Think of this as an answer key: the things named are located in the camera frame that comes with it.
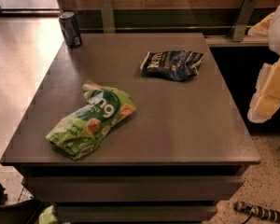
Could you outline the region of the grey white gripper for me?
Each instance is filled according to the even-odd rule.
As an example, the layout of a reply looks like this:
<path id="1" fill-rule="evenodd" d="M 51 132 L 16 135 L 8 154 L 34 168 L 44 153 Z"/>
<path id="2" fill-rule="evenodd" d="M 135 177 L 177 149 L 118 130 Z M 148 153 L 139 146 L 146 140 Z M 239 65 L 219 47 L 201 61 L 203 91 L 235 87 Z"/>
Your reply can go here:
<path id="1" fill-rule="evenodd" d="M 268 36 L 270 50 L 280 55 L 280 5 L 274 13 L 251 27 L 247 34 Z M 253 123 L 263 123 L 271 119 L 279 108 L 280 58 L 274 64 L 265 63 L 259 70 L 256 92 L 251 98 L 247 117 Z"/>

